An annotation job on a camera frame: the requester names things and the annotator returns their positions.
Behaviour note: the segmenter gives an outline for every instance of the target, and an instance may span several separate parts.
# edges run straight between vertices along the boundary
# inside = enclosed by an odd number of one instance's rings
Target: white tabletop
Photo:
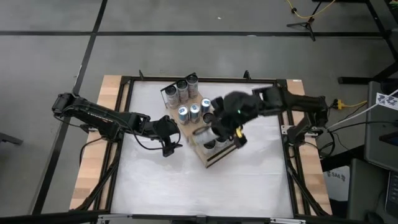
[[[168,82],[134,82],[130,111],[157,120],[168,114],[160,89]],[[251,93],[265,84],[199,83],[213,99],[231,91]],[[276,116],[244,126],[248,143],[205,168],[182,136],[183,147],[164,158],[162,151],[124,138],[111,213],[292,218],[284,154]],[[140,138],[147,147],[160,143]]]

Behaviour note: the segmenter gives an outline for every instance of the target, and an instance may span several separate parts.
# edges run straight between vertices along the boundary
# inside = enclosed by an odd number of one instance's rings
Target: camera stand
[[[312,12],[311,17],[308,19],[307,22],[298,22],[298,23],[293,23],[293,24],[287,24],[287,27],[294,27],[294,26],[302,26],[304,27],[306,30],[308,30],[310,32],[310,37],[312,39],[312,41],[315,41],[315,36],[313,34],[312,31],[312,27],[311,27],[311,23],[314,21],[313,15],[317,12],[319,6],[321,6],[322,2],[319,2],[317,7],[315,8],[315,10]],[[292,9],[292,13],[295,13],[297,11],[296,8]]]

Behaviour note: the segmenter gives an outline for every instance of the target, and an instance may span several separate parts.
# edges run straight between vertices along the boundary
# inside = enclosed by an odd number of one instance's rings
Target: wooden table
[[[97,104],[105,106],[112,110],[115,109],[116,98],[118,97],[121,79],[121,75],[104,76],[102,86],[99,91]],[[304,95],[304,87],[301,80],[287,80],[287,87],[288,90],[293,94]],[[120,108],[124,108],[125,103],[126,95],[123,94]],[[294,111],[293,117],[295,124],[297,124],[303,118],[303,113]],[[286,113],[284,113],[284,121],[285,123],[287,123]],[[89,133],[87,141],[92,141],[99,137],[100,136],[98,132]],[[305,141],[316,144],[314,138],[307,137],[305,138]],[[112,152],[116,150],[116,144],[114,145],[115,146],[113,146]],[[106,141],[97,141],[93,144],[86,146],[78,177],[76,180],[72,201],[70,203],[71,209],[79,206],[98,183],[100,179],[101,167],[104,161],[105,148]],[[322,208],[326,212],[331,214],[328,192],[326,190],[325,181],[323,179],[323,172],[317,149],[308,144],[300,146],[300,157],[302,161],[305,183],[308,190],[311,192],[315,200],[322,206]],[[105,207],[105,201],[108,193],[108,184],[104,187],[99,208]],[[296,185],[295,191],[298,202],[299,214],[304,214],[302,196],[299,188]]]

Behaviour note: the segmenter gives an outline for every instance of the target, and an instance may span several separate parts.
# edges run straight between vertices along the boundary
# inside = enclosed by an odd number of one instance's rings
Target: gray floor
[[[310,14],[311,1],[293,1]],[[0,2],[0,30],[92,30],[100,0]],[[386,27],[395,23],[383,1],[373,0]],[[302,21],[283,1],[113,0],[100,26],[117,30],[294,31]],[[336,3],[315,18],[314,31],[375,32],[365,5]],[[24,144],[0,144],[0,216],[29,213],[59,123],[51,106],[57,93],[75,82],[88,37],[0,36],[0,131]],[[306,94],[325,95],[346,104],[366,99],[366,86],[339,85],[339,76],[370,77],[393,62],[382,39],[308,37],[97,37],[80,95],[96,101],[103,75],[241,77],[302,79]],[[330,122],[350,110],[332,111]],[[340,132],[347,147],[363,142],[364,128]],[[45,203],[44,212],[68,210],[86,134],[70,127]],[[319,146],[329,141],[318,139]],[[343,151],[338,146],[336,152]]]

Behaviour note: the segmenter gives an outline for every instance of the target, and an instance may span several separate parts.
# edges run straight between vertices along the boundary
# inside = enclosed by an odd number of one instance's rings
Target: white cable
[[[327,127],[327,130],[329,130],[330,128],[332,128],[332,127],[334,127],[334,126],[336,126],[336,125],[339,125],[339,124],[341,124],[341,123],[344,123],[344,122],[346,122],[346,121],[348,121],[348,120],[351,120],[351,119],[353,119],[353,118],[356,118],[357,116],[359,116],[359,115],[361,115],[361,114],[364,114],[364,113],[368,112],[369,110],[371,110],[371,109],[373,109],[375,106],[381,104],[381,103],[384,102],[386,99],[388,99],[390,96],[392,96],[392,95],[394,95],[394,94],[396,94],[396,93],[398,93],[398,89],[396,89],[395,91],[393,91],[390,95],[388,95],[387,97],[385,97],[384,99],[382,99],[380,102],[378,102],[378,103],[376,103],[375,105],[369,107],[368,109],[366,109],[366,110],[360,112],[359,114],[356,114],[356,115],[354,115],[354,116],[352,116],[352,117],[350,117],[350,118],[344,119],[344,120],[342,120],[342,121],[340,121],[340,122],[337,122],[336,124],[333,124],[333,125]]]

